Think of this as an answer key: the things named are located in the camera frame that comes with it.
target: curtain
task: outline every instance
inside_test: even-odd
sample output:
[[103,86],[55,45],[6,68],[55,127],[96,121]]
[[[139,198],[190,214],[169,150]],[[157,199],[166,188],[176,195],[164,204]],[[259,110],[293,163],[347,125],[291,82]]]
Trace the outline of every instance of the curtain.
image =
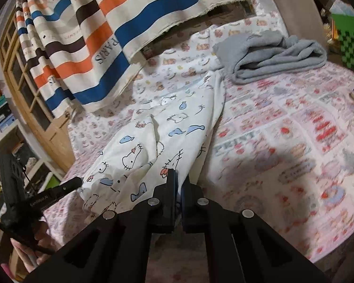
[[141,69],[140,49],[174,25],[239,0],[17,0],[28,68],[57,118],[114,101]]

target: bed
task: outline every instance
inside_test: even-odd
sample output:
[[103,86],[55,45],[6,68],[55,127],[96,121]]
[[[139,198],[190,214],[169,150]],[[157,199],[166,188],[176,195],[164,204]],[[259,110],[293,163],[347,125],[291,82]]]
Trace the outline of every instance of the bed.
[[[68,126],[76,162],[64,179],[85,175],[146,99],[188,89],[218,69],[215,43],[241,32],[287,33],[278,12],[265,11],[258,0],[253,5],[253,18],[231,22],[229,14],[184,30],[190,39],[149,59],[111,105],[89,114],[76,110]],[[354,235],[346,242],[354,233],[354,73],[327,62],[245,86],[225,80],[225,87],[223,113],[202,150],[198,184],[205,196],[230,210],[253,209],[337,282],[348,279],[341,265],[354,255]],[[82,208],[73,192],[45,212],[60,245],[86,226]],[[153,242],[147,282],[208,282],[202,235],[181,236],[178,228]]]

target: metal screw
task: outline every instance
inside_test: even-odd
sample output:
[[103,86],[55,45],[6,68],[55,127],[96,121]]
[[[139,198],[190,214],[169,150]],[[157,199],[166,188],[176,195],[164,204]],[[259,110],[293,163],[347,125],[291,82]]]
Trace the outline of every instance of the metal screw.
[[159,204],[160,200],[157,198],[149,198],[148,199],[148,204],[151,206],[155,206],[157,204]]
[[208,204],[208,199],[206,199],[206,198],[199,198],[198,200],[197,200],[197,203],[199,204],[199,205],[207,205]]
[[102,214],[102,217],[105,218],[105,219],[111,219],[111,218],[114,218],[114,216],[115,216],[114,211],[105,211]]
[[252,218],[254,216],[254,212],[250,209],[243,210],[242,214],[245,218]]

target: folded gray fabric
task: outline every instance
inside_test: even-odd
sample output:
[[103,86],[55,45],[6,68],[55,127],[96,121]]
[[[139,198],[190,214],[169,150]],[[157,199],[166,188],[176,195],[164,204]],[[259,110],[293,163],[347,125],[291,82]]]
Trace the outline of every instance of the folded gray fabric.
[[279,31],[237,34],[213,47],[225,73],[237,84],[324,66],[327,53],[315,40],[284,37]]

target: cartoon print pants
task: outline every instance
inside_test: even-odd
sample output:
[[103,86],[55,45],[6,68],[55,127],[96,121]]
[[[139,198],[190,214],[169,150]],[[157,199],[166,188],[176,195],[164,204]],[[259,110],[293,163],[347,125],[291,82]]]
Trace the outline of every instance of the cartoon print pants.
[[224,95],[221,71],[209,71],[189,88],[140,105],[83,178],[83,208],[92,212],[91,220],[152,197],[169,168],[178,172],[179,193],[188,174],[196,184]]

